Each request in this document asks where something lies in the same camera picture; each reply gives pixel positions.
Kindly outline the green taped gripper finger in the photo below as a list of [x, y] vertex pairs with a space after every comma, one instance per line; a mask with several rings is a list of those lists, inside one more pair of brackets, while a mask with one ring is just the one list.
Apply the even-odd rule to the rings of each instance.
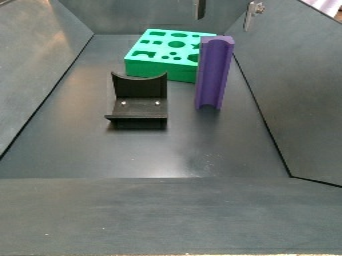
[[245, 17], [245, 23], [244, 23], [245, 31], [249, 31], [254, 17], [258, 14], [262, 14], [265, 12], [265, 9], [266, 9], [266, 7], [261, 0], [253, 0], [249, 3], [246, 17]]

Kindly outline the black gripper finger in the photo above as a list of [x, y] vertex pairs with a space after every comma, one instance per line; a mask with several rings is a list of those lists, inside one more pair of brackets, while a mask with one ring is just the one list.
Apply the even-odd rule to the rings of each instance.
[[194, 0], [195, 19], [201, 20], [206, 14], [206, 0]]

